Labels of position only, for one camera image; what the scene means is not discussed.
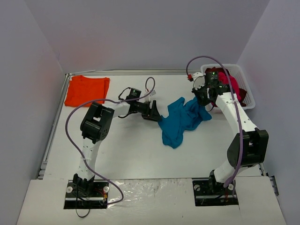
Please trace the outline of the teal blue t shirt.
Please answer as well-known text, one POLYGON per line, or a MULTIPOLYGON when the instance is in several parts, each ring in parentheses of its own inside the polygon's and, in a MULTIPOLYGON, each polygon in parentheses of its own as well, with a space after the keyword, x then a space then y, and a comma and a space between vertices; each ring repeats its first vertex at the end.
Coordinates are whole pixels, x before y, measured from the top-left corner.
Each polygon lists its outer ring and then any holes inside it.
POLYGON ((168 116, 162 117, 158 124, 162 130, 163 144, 173 149, 182 144, 185 131, 193 131, 201 122, 212 119, 205 107, 198 104, 196 98, 186 102, 185 98, 180 97, 169 104, 167 109, 168 116))

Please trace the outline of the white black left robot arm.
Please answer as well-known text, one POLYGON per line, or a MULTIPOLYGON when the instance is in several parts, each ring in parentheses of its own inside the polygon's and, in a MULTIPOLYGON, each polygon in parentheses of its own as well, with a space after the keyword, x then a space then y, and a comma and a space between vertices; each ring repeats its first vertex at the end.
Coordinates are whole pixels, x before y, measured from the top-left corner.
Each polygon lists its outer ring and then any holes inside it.
POLYGON ((95 164, 98 150, 102 141, 107 137, 112 120, 116 117, 125 117, 140 113, 142 118, 151 121, 161 121, 156 100, 139 101, 141 92, 130 88, 129 95, 118 102, 100 104, 92 102, 85 114, 80 131, 82 132, 83 145, 80 150, 81 160, 77 172, 73 176, 73 183, 83 196, 94 192, 95 164))

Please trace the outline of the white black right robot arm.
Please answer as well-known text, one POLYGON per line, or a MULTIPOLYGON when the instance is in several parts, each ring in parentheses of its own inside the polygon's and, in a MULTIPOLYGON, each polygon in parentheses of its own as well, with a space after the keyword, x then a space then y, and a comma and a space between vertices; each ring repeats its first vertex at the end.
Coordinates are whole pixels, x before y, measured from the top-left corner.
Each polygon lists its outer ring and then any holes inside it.
POLYGON ((192 93, 201 106, 213 104, 225 116, 233 132, 233 140, 227 150, 227 159, 209 175, 208 188, 215 194, 233 183, 241 171, 265 160, 269 134, 259 129, 247 116, 236 95, 231 81, 222 83, 217 72, 189 76, 193 82, 192 93))

